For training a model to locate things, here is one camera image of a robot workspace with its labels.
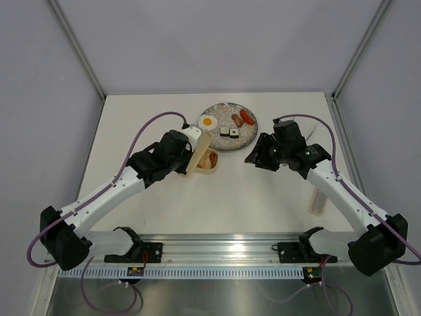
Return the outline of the metal tongs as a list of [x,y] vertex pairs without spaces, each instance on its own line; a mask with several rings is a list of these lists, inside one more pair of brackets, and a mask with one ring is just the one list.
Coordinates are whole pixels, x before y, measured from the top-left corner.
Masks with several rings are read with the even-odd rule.
[[306,141],[310,140],[312,135],[316,132],[316,129],[318,128],[318,125],[319,124],[317,122],[312,125],[312,128],[309,129],[309,131],[306,133],[306,137],[305,137]]

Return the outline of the beige lunch box base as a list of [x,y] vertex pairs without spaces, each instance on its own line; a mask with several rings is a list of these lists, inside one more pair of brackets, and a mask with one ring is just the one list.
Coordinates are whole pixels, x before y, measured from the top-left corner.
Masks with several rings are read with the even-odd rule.
[[218,152],[207,149],[199,160],[194,172],[199,174],[212,174],[218,166]]

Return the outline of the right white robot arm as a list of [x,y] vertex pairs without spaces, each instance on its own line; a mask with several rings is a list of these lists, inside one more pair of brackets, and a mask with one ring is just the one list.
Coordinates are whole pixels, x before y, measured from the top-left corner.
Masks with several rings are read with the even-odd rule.
[[320,190],[341,212],[352,232],[330,232],[312,228],[299,237],[299,255],[307,261],[331,255],[352,262],[355,268],[371,276],[405,254],[408,223],[401,215],[388,215],[345,177],[335,174],[333,159],[320,145],[306,145],[304,138],[281,144],[274,135],[262,133],[246,163],[277,171],[280,165],[298,172]]

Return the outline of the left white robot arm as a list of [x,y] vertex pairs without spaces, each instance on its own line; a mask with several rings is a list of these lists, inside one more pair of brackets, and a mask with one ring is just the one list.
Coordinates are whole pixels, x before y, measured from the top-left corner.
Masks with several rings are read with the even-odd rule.
[[85,198],[59,211],[52,206],[44,209],[40,215],[40,242],[64,271],[90,257],[103,256],[108,263],[142,262],[147,250],[133,229],[120,226],[108,232],[95,232],[92,227],[123,201],[171,172],[185,175],[193,154],[190,143],[158,142],[133,154],[120,176],[114,176]]

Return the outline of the beige lunch box lid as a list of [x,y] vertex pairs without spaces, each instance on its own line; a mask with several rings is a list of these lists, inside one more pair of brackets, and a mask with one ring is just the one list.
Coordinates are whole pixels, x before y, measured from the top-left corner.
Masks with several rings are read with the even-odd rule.
[[188,177],[192,173],[194,173],[194,170],[199,160],[202,158],[203,154],[209,148],[211,140],[212,140],[211,133],[208,130],[203,130],[201,136],[198,139],[197,147],[195,148],[195,151],[193,152],[190,160],[188,161],[188,164],[186,167],[186,173],[184,174],[184,176]]

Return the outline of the red bacon slice toy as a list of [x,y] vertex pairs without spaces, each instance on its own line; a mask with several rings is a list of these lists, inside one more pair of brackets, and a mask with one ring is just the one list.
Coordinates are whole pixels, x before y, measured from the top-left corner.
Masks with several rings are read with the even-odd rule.
[[209,160],[210,160],[210,167],[213,169],[217,165],[218,162],[218,154],[215,152],[211,152],[209,154]]

